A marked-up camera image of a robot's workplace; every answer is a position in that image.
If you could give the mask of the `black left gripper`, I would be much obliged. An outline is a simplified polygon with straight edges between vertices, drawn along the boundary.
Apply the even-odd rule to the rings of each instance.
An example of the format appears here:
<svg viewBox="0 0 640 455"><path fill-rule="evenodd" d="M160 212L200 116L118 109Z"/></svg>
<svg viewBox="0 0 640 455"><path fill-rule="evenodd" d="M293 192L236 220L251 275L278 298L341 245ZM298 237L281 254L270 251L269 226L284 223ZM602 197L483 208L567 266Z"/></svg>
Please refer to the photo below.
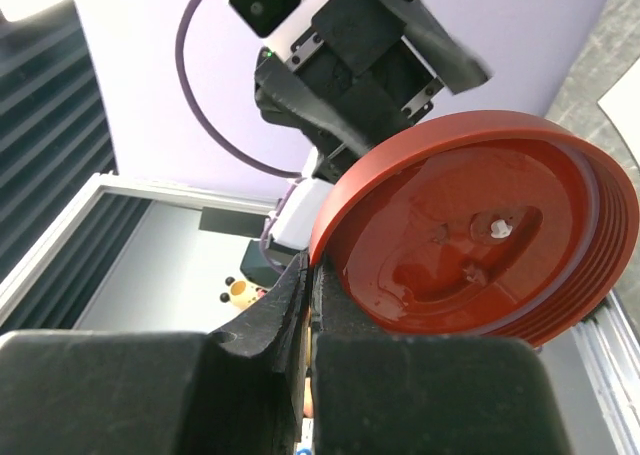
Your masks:
<svg viewBox="0 0 640 455"><path fill-rule="evenodd" d="M326 0L311 17L290 45L287 64L298 76L272 55L255 82L281 112L331 133L358 157L373 148L366 138L386 140L415 125L443 85L460 94L491 78L422 0Z"/></svg>

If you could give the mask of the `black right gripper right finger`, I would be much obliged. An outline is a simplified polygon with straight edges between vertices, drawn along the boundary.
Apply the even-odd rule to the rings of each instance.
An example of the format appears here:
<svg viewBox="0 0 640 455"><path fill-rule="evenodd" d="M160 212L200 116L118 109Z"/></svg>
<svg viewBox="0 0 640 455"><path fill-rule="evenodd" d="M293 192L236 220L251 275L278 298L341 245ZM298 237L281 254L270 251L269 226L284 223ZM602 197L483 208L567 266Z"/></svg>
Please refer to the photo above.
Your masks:
<svg viewBox="0 0 640 455"><path fill-rule="evenodd" d="M337 270L312 286L318 454L568 454L537 353L513 338L389 334Z"/></svg>

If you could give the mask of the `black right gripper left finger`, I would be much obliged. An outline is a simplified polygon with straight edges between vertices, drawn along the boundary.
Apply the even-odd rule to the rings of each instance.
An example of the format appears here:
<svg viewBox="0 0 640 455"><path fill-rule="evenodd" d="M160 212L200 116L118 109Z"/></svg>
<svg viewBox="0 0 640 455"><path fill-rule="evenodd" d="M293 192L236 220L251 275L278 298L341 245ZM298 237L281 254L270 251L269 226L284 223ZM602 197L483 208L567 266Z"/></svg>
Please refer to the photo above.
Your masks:
<svg viewBox="0 0 640 455"><path fill-rule="evenodd" d="M5 454L291 454L309 256L210 333L22 330L1 339Z"/></svg>

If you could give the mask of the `red round lid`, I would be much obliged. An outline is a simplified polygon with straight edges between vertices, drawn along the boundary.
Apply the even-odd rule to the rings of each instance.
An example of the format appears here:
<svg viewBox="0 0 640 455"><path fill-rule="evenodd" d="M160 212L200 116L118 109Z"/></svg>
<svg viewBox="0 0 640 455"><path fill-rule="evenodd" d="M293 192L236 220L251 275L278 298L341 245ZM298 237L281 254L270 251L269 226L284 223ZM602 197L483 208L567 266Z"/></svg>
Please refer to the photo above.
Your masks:
<svg viewBox="0 0 640 455"><path fill-rule="evenodd" d="M609 154L544 118L481 110L406 129L358 160L309 252L384 329L540 346L606 297L638 234L635 188Z"/></svg>

